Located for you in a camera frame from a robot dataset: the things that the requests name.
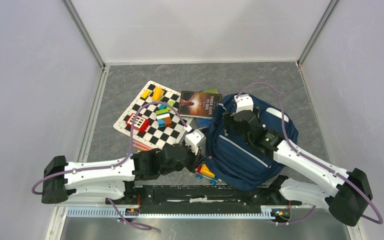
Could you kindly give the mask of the navy blue student backpack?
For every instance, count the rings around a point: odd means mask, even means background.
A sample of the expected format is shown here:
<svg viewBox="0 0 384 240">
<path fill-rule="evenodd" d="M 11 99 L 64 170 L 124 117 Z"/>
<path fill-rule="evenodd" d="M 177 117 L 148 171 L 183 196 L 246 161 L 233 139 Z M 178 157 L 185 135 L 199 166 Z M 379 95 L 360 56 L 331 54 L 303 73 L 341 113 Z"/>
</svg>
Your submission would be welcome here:
<svg viewBox="0 0 384 240">
<path fill-rule="evenodd" d="M 205 153 L 209 156 L 205 164 L 228 185 L 252 191 L 276 177 L 284 165 L 247 146 L 241 136 L 225 132 L 223 114 L 234 113 L 236 108 L 233 94 L 226 95 L 216 107 L 205 134 Z"/>
</svg>

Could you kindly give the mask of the dark Three Days book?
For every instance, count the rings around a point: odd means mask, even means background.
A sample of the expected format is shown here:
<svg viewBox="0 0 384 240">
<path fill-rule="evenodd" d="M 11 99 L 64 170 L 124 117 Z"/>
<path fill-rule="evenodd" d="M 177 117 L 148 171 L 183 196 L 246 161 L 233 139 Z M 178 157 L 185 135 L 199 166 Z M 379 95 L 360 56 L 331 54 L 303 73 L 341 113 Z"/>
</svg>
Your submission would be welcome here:
<svg viewBox="0 0 384 240">
<path fill-rule="evenodd" d="M 211 119 L 223 96 L 203 91 L 182 91 L 178 112 L 183 117 Z"/>
</svg>

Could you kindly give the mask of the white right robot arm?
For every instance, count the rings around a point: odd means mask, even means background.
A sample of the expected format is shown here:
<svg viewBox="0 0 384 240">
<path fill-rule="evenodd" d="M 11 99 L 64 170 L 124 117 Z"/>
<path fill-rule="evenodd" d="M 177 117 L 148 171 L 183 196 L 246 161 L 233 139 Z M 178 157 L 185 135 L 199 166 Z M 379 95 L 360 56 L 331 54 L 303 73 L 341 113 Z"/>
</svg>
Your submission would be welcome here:
<svg viewBox="0 0 384 240">
<path fill-rule="evenodd" d="M 355 168 L 348 171 L 315 157 L 292 143 L 282 132 L 261 124 L 252 110 L 224 113 L 227 134 L 242 137 L 245 145 L 275 162 L 288 166 L 313 183 L 284 177 L 269 189 L 269 199 L 275 204 L 286 200 L 300 201 L 322 207 L 339 222 L 354 227 L 364 217 L 373 194 L 367 174 Z"/>
</svg>

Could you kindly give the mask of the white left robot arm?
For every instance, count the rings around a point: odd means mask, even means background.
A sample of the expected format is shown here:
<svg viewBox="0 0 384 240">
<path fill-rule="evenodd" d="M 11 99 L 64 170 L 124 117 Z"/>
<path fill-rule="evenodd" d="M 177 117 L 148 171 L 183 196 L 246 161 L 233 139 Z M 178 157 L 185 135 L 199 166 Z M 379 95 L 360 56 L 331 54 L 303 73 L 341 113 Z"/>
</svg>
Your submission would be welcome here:
<svg viewBox="0 0 384 240">
<path fill-rule="evenodd" d="M 156 180 L 173 172 L 194 172 L 202 151 L 196 145 L 173 144 L 100 162 L 72 162 L 64 155 L 54 157 L 43 170 L 41 202 L 122 200 L 133 203 L 135 181 Z"/>
</svg>

